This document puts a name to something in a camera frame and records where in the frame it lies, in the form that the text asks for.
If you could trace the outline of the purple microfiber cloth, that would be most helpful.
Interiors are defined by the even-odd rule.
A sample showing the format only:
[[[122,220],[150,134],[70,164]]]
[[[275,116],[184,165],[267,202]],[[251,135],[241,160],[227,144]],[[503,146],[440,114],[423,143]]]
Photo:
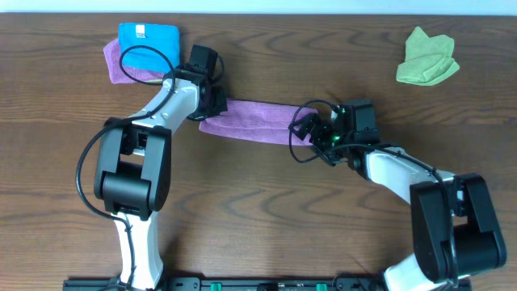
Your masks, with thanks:
[[[227,110],[200,122],[199,130],[219,137],[288,145],[288,126],[299,108],[292,105],[227,100]]]

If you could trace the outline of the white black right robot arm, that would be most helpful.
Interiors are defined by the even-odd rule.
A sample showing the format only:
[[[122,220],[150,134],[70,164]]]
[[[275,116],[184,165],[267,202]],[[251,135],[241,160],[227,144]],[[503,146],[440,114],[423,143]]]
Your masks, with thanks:
[[[369,100],[331,104],[330,120],[295,113],[288,136],[308,139],[315,158],[347,165],[410,205],[414,252],[385,269],[372,290],[460,290],[505,265],[507,250],[485,180],[457,175],[382,142]]]

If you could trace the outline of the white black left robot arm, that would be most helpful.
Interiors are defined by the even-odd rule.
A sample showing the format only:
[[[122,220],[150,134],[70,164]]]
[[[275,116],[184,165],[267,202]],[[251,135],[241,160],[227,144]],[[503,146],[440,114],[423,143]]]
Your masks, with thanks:
[[[95,138],[99,155],[95,197],[115,222],[122,271],[116,290],[157,290],[164,264],[158,250],[158,213],[170,191],[172,137],[186,120],[202,121],[226,111],[216,72],[223,61],[212,48],[193,45],[188,61],[173,67],[159,92],[139,112],[110,118]]]

